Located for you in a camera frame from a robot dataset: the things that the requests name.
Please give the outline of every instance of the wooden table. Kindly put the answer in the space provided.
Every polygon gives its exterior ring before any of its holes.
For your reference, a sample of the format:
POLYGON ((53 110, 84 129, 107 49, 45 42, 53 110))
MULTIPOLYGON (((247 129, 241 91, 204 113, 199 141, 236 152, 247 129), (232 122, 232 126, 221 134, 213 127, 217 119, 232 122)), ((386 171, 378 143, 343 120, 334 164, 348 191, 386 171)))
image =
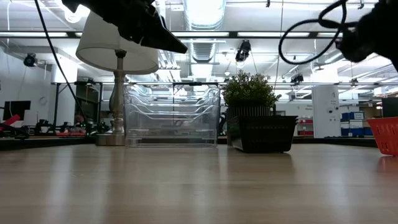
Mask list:
POLYGON ((3 151, 0 223, 398 223, 398 158, 315 144, 3 151))

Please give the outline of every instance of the stacked plastic trays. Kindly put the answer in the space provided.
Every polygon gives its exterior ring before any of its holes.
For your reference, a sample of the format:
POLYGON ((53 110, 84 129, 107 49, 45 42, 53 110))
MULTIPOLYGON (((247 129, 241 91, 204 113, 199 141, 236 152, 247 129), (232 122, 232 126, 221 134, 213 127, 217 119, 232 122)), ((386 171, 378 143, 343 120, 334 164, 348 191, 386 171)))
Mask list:
POLYGON ((216 147, 219 121, 215 83, 125 86, 128 147, 216 147))

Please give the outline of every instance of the green plant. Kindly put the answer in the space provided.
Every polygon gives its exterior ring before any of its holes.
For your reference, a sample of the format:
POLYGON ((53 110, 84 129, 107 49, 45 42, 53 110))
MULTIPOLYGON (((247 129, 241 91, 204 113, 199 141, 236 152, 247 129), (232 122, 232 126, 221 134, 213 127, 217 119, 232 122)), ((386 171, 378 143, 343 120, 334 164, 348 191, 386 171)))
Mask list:
POLYGON ((273 107, 282 95, 275 95, 274 88, 268 85, 264 75, 251 75, 242 70, 222 88, 227 106, 267 106, 273 107))

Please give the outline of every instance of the white lampshade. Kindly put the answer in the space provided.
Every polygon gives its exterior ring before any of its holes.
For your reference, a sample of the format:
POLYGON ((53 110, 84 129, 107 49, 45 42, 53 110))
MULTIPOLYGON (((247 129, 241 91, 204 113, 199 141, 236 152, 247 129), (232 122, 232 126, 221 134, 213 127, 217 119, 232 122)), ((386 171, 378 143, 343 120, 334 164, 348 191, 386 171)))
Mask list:
POLYGON ((87 18, 76 56, 93 67, 113 72, 118 58, 115 50, 125 50, 123 70, 127 74, 146 75, 159 69, 157 49, 143 47, 119 35, 118 28, 91 12, 87 18))

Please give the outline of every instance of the lamp base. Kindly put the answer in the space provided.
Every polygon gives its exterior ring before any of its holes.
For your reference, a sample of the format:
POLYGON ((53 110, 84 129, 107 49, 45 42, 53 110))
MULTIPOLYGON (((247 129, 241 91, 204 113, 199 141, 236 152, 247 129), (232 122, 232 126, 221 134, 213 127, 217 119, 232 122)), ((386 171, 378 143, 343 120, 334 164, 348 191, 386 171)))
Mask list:
POLYGON ((124 134, 97 134, 96 146, 125 146, 124 134))

